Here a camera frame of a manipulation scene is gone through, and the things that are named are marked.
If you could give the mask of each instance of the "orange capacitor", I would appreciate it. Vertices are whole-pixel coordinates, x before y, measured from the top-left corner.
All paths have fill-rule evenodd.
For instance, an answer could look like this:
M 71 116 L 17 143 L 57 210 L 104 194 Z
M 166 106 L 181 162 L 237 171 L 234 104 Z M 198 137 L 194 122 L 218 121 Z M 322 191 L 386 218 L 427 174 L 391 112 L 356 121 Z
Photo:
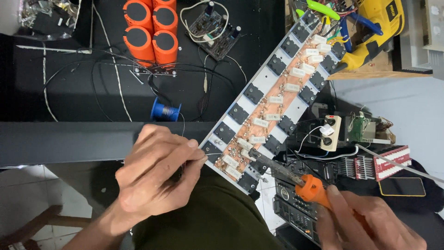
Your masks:
M 177 37 L 170 31 L 157 31 L 153 36 L 153 47 L 158 64 L 173 63 L 177 60 L 179 43 Z
M 167 30 L 172 32 L 176 36 L 177 22 L 178 22 L 177 14 L 171 7 L 161 5 L 154 8 L 153 11 L 154 32 L 160 30 Z
M 151 35 L 154 34 L 151 11 L 148 5 L 140 0 L 129 0 L 123 6 L 123 12 L 125 13 L 128 27 L 133 25 L 141 26 L 147 29 Z
M 153 0 L 140 0 L 141 2 L 143 2 L 144 4 L 146 4 L 148 6 L 148 8 L 150 9 L 151 13 L 153 13 Z
M 151 35 L 144 27 L 131 26 L 125 30 L 123 41 L 128 49 L 137 59 L 148 60 L 154 62 L 156 60 Z M 151 66 L 151 63 L 139 62 L 144 66 Z
M 153 1 L 153 7 L 157 8 L 158 6 L 161 5 L 166 5 L 168 7 L 170 7 L 171 9 L 174 10 L 174 12 L 176 12 L 176 0 L 152 0 Z

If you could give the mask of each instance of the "wire cutter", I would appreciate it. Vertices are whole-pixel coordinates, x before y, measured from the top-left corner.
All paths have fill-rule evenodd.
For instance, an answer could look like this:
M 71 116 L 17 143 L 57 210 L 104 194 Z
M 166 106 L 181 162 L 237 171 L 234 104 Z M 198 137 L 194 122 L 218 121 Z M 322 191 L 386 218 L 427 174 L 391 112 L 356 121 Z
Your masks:
M 314 11 L 320 12 L 326 16 L 329 16 L 329 17 L 333 18 L 334 20 L 340 19 L 339 15 L 334 10 L 330 9 L 329 7 L 327 7 L 321 3 L 318 3 L 318 2 L 315 2 L 312 0 L 294 0 L 293 3 L 294 3 L 295 11 L 299 15 L 299 17 L 301 17 L 305 12 L 304 5 L 307 5 L 308 8 L 310 8 Z
M 373 33 L 375 33 L 379 36 L 384 35 L 384 33 L 381 30 L 381 26 L 379 24 L 375 24 L 372 21 L 370 21 L 369 19 L 359 15 L 358 13 L 352 12 L 349 15 L 342 17 L 340 20 L 339 25 L 341 27 L 341 36 L 343 38 L 345 38 L 345 39 L 350 38 L 349 30 L 347 29 L 347 17 L 348 16 L 351 17 L 352 19 L 354 19 L 356 22 L 369 28 Z M 344 47 L 348 53 L 352 52 L 352 43 L 350 42 L 350 40 L 348 40 L 347 42 L 344 42 Z
M 316 202 L 323 205 L 330 211 L 332 210 L 330 202 L 327 198 L 327 191 L 324 189 L 324 186 L 322 185 L 322 181 L 320 179 L 314 177 L 311 174 L 305 174 L 299 177 L 298 175 L 292 173 L 290 170 L 283 167 L 282 165 L 262 155 L 254 148 L 248 152 L 248 155 L 250 157 L 255 158 L 256 162 L 261 163 L 261 165 L 268 166 L 269 168 L 282 173 L 291 181 L 296 183 L 294 187 L 295 193 L 299 195 L 305 202 Z M 371 230 L 370 226 L 368 225 L 367 221 L 365 220 L 365 217 L 361 214 L 358 214 L 353 209 L 350 209 L 350 212 L 353 214 L 355 219 L 362 225 L 362 227 L 364 228 L 366 233 L 370 236 L 370 238 L 373 238 L 374 233 Z

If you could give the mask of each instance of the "black table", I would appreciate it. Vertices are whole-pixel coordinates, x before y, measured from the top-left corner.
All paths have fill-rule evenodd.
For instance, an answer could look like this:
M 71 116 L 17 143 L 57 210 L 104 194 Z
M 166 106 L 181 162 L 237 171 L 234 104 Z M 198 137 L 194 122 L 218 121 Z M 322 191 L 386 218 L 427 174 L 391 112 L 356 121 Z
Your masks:
M 102 16 L 105 29 L 111 44 L 126 49 L 123 44 L 123 31 L 127 27 L 122 14 L 122 7 L 126 1 L 97 1 L 96 7 Z M 230 23 L 242 27 L 242 36 L 233 47 L 229 55 L 242 66 L 249 80 L 269 56 L 284 36 L 284 0 L 276 1 L 231 1 L 222 0 L 230 12 Z M 183 7 L 197 3 L 196 0 L 179 1 L 178 13 Z M 191 23 L 205 8 L 205 4 L 185 11 L 183 17 Z M 223 9 L 216 6 L 216 11 L 223 13 Z M 105 36 L 97 16 L 94 16 L 94 48 L 107 47 Z M 189 37 L 185 36 L 185 28 L 179 21 L 178 40 L 182 50 L 178 52 L 178 62 L 202 65 L 198 58 L 198 47 Z M 40 91 L 43 85 L 43 51 L 22 49 L 13 46 L 13 41 L 0 36 L 2 44 L 2 62 L 6 69 L 0 75 L 4 91 L 0 93 L 2 99 L 1 121 L 52 121 L 43 96 Z M 48 51 L 47 77 L 50 77 L 61 66 L 77 61 L 88 60 L 101 56 L 101 52 L 92 55 L 63 54 Z M 229 77 L 239 93 L 245 86 L 245 78 L 238 66 L 226 58 L 230 63 L 221 63 L 217 72 Z M 212 68 L 215 62 L 207 60 L 206 66 Z M 68 67 L 56 76 L 48 87 L 50 107 L 59 121 L 107 121 L 100 112 L 90 84 L 90 70 L 92 63 L 82 63 L 78 67 Z M 130 67 L 119 66 L 122 82 L 123 97 L 133 121 L 149 121 L 154 94 L 145 84 L 141 85 L 133 75 Z M 141 75 L 147 81 L 147 75 Z M 178 106 L 182 103 L 182 114 L 186 121 L 198 116 L 197 102 L 204 94 L 203 73 L 179 71 L 177 77 L 162 76 L 155 78 L 155 84 L 161 92 L 166 94 Z M 118 82 L 113 65 L 99 65 L 94 70 L 94 80 L 99 100 L 105 112 L 114 121 L 129 121 L 119 95 Z M 213 80 L 213 88 L 205 121 L 216 121 L 233 102 L 232 94 L 227 82 L 218 78 Z

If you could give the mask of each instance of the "small electrolytic capacitor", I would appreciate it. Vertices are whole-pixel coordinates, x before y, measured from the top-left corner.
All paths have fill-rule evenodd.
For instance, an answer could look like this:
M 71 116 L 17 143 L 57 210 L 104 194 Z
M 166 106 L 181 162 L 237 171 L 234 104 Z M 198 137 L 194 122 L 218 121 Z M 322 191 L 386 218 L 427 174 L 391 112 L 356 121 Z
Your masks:
M 213 9 L 214 9 L 214 2 L 210 1 L 208 2 L 206 9 L 205 9 L 205 13 L 209 16 L 211 16 L 211 14 L 213 13 Z
M 228 16 L 222 15 L 221 26 L 224 27 L 227 21 L 228 21 Z
M 231 35 L 233 38 L 236 38 L 239 36 L 239 34 L 241 33 L 241 27 L 237 26 L 234 30 L 233 30 L 233 34 Z

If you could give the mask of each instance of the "power strip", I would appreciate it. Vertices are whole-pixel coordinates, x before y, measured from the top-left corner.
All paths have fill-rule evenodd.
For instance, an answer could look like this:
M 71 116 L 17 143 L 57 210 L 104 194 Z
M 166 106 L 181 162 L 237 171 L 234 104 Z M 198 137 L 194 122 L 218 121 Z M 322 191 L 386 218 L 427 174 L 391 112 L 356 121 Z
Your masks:
M 329 136 L 325 136 L 322 135 L 322 141 L 321 141 L 321 149 L 325 150 L 325 151 L 330 151 L 330 152 L 334 152 L 336 151 L 336 147 L 337 147 L 337 140 L 339 139 L 339 128 L 341 127 L 341 117 L 339 116 L 330 116 L 330 115 L 326 115 L 325 119 L 333 119 L 335 120 L 335 123 L 333 125 L 331 125 L 331 127 L 334 129 L 333 134 L 329 135 Z M 330 138 L 332 140 L 332 143 L 329 145 L 325 145 L 324 144 L 324 139 L 325 138 Z

